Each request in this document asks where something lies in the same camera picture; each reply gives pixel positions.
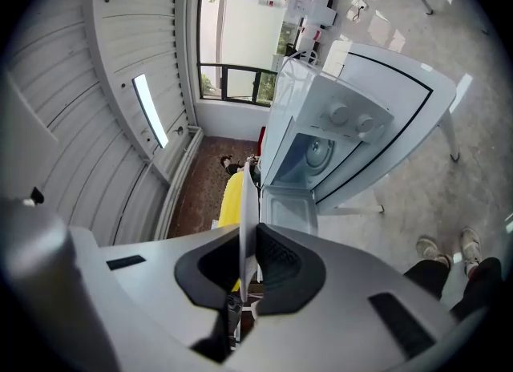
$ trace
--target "corrugated wall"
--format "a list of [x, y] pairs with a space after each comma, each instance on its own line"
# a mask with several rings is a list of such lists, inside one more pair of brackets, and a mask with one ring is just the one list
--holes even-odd
[[[181, 92], [175, 43], [175, 0], [102, 0], [101, 25], [116, 86], [134, 129], [144, 134], [155, 163], [172, 174], [190, 138], [177, 135], [188, 117]], [[131, 80], [145, 74], [170, 144], [158, 149]]]
[[[147, 241], [168, 182], [159, 180], [114, 117], [96, 76], [85, 31], [83, 0], [38, 0], [20, 23], [6, 56], [8, 71], [38, 117], [59, 140], [42, 165], [45, 204], [69, 224], [89, 228], [100, 245]], [[172, 176], [190, 140], [180, 94], [172, 0], [111, 0], [103, 29], [111, 68], [126, 84], [119, 97], [132, 125], [151, 135], [153, 162]], [[157, 148], [131, 79], [146, 73], [170, 143]]]

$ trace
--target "window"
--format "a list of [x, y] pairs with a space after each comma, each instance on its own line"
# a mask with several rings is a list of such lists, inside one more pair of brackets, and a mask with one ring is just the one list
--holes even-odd
[[258, 0], [200, 0], [198, 69], [202, 99], [269, 106], [274, 55], [295, 46], [301, 20]]

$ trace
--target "shoe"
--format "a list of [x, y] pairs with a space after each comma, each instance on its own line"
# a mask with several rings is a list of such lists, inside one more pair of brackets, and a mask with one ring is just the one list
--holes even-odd
[[417, 241], [417, 253], [424, 260], [438, 261], [449, 269], [452, 266], [452, 257], [442, 253], [433, 238], [421, 235]]
[[465, 274], [468, 276], [469, 271], [483, 260], [481, 258], [481, 240], [474, 229], [465, 228], [459, 238], [459, 246], [465, 261]]

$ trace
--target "person's leg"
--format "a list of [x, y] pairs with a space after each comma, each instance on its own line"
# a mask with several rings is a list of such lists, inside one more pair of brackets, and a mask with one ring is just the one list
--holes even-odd
[[503, 283], [502, 269], [497, 258], [482, 261], [481, 242], [477, 233], [470, 228], [463, 230], [460, 237], [465, 273], [469, 281], [463, 299], [451, 310], [460, 321], [477, 309], [490, 304], [494, 292]]
[[417, 252], [423, 261], [418, 262], [404, 276], [440, 299], [449, 276], [452, 259], [440, 252], [434, 240], [427, 236], [418, 238]]

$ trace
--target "washing machine control knob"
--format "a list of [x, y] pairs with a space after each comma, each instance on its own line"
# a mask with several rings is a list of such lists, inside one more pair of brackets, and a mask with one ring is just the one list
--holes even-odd
[[356, 123], [356, 131], [359, 134], [365, 134], [371, 131], [374, 128], [374, 120], [368, 114], [361, 114], [358, 117], [358, 121]]
[[349, 109], [345, 104], [333, 103], [329, 106], [329, 120], [337, 127], [344, 125], [348, 118]]

